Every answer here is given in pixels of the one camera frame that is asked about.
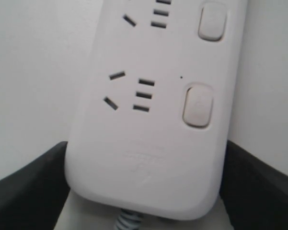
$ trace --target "black surface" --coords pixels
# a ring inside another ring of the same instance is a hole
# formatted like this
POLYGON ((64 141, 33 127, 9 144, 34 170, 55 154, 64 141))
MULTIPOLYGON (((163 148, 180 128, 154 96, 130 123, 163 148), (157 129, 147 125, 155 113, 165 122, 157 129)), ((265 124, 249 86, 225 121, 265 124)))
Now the black surface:
POLYGON ((67 142, 0 180, 0 230, 52 230, 69 193, 67 142))
POLYGON ((288 230, 288 176, 230 141, 220 196, 235 230, 288 230))

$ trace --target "white wall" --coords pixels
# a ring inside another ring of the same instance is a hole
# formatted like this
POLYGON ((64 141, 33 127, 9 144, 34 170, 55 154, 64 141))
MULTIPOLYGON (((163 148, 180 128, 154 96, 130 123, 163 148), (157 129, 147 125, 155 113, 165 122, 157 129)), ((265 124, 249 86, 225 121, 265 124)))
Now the white wall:
MULTIPOLYGON (((0 0, 0 179, 68 140, 103 0, 0 0)), ((230 139, 288 174, 288 0, 251 0, 230 139)), ((111 229, 117 209, 71 194, 57 230, 111 229)), ((205 218, 146 228, 231 229, 205 218)))

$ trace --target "power switch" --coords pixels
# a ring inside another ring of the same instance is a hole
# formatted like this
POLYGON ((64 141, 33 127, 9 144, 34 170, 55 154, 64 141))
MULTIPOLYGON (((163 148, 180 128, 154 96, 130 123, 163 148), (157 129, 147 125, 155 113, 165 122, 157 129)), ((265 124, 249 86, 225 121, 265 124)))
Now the power switch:
POLYGON ((227 18, 226 6, 209 2, 203 7, 199 25, 199 37, 208 41, 218 41, 224 34, 227 18))
POLYGON ((190 126, 206 127, 210 123, 213 91, 205 85, 195 85, 187 91, 183 120, 190 126))

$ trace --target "power strip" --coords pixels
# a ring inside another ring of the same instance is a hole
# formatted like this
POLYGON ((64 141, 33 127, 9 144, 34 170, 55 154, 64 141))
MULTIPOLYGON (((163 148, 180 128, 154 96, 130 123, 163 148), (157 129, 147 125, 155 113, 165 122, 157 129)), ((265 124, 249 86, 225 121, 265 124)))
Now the power strip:
POLYGON ((86 199, 189 220, 215 203, 247 0, 106 0, 66 155, 86 199))

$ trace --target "cable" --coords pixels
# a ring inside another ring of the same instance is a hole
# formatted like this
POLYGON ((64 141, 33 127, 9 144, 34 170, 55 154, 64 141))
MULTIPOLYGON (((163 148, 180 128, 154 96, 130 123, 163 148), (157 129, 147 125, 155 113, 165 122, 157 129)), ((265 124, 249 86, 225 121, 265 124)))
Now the cable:
POLYGON ((114 230, 138 230, 142 220, 141 213, 122 209, 114 225, 114 230))

